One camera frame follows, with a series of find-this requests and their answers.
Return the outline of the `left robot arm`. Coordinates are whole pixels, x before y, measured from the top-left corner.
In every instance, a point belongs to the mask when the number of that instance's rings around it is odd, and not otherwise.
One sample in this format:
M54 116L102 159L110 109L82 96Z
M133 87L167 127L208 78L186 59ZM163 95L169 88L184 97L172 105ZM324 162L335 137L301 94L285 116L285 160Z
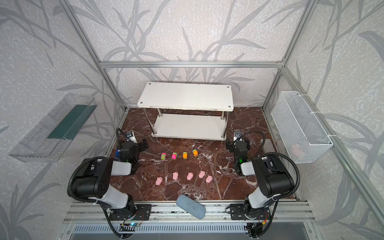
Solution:
M129 176L137 172L140 152L149 148L146 139L136 143L122 142L114 158L93 157L84 159L71 175L67 194L80 202L99 204L105 210L136 212L131 195L117 190L110 183L113 176Z

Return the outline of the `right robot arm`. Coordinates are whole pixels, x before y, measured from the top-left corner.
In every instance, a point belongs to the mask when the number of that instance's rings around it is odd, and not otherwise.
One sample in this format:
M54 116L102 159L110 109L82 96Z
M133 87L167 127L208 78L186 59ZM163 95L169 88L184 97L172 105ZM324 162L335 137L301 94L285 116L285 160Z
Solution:
M234 154L234 169L237 174L255 176L257 179L256 190L245 198L244 208L247 215L293 195L299 188L299 169L288 156L270 152L248 158L248 141L227 142L226 149Z

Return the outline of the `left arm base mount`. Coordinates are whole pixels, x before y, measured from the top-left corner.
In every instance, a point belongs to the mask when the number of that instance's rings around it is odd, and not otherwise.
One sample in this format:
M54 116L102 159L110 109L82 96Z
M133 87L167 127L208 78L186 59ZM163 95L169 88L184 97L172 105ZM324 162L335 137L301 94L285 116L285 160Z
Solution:
M138 204L132 209L129 207L124 209L111 210L109 218L111 221L148 221L152 210L151 204Z

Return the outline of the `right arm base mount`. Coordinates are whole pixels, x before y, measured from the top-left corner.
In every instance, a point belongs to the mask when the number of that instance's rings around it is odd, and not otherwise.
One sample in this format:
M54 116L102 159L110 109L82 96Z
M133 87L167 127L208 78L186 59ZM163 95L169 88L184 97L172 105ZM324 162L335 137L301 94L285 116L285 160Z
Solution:
M231 215L232 220L258 220L267 221L270 217L269 208L258 208L254 209L248 206L246 203L243 204L230 204L226 207L225 212Z

